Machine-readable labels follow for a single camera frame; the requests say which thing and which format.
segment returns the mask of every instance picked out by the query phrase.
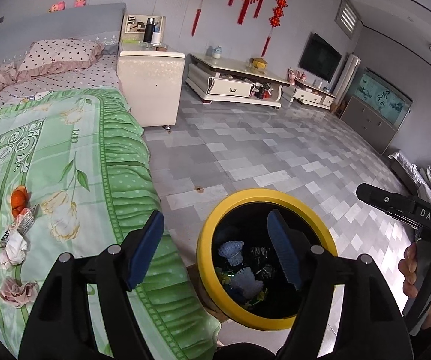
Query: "pink crumpled tissue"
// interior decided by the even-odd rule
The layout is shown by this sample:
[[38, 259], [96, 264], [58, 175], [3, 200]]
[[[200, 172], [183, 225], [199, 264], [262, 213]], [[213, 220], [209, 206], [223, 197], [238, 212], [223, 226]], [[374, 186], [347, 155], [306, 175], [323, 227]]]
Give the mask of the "pink crumpled tissue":
[[13, 230], [7, 240], [6, 247], [0, 250], [0, 269], [22, 264], [25, 260], [27, 242], [17, 230]]
[[29, 302], [35, 302], [37, 293], [37, 283], [28, 282], [22, 286], [12, 277], [6, 277], [0, 287], [0, 298], [17, 309]]

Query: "metal screw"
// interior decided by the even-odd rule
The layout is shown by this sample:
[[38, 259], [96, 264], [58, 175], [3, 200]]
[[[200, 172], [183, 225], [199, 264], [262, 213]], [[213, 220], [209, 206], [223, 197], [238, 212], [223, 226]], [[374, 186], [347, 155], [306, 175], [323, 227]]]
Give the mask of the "metal screw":
[[311, 246], [311, 252], [314, 254], [323, 254], [324, 248], [319, 245], [314, 245], [314, 246]]
[[62, 253], [59, 256], [59, 261], [62, 263], [66, 263], [67, 261], [69, 261], [71, 259], [71, 254], [70, 253]]
[[109, 254], [117, 254], [121, 251], [121, 247], [119, 245], [111, 245], [108, 247], [107, 251]]
[[363, 254], [360, 256], [360, 260], [364, 263], [364, 264], [370, 264], [372, 263], [372, 257], [369, 256], [368, 254]]

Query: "device handle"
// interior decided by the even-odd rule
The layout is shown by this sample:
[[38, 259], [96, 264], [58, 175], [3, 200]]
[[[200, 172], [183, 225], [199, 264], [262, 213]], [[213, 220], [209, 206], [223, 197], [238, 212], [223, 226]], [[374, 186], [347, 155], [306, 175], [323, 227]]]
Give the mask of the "device handle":
[[431, 243], [420, 239], [416, 242], [417, 297], [409, 298], [402, 311], [410, 335], [417, 335], [431, 306]]

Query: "black flat screen tv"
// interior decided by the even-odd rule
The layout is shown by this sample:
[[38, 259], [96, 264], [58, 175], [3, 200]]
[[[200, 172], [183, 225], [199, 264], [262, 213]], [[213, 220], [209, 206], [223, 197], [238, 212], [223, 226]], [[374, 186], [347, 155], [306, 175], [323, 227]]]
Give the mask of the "black flat screen tv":
[[341, 58], [342, 55], [334, 47], [314, 33], [307, 43], [299, 67], [330, 83]]

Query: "polka dot pillow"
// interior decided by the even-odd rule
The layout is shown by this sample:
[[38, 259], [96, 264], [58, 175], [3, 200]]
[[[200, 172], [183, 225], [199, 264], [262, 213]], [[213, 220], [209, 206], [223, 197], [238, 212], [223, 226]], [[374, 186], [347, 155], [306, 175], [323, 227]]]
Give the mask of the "polka dot pillow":
[[77, 39], [40, 40], [32, 44], [19, 66], [17, 81], [27, 81], [46, 74], [87, 69], [104, 49], [101, 43]]

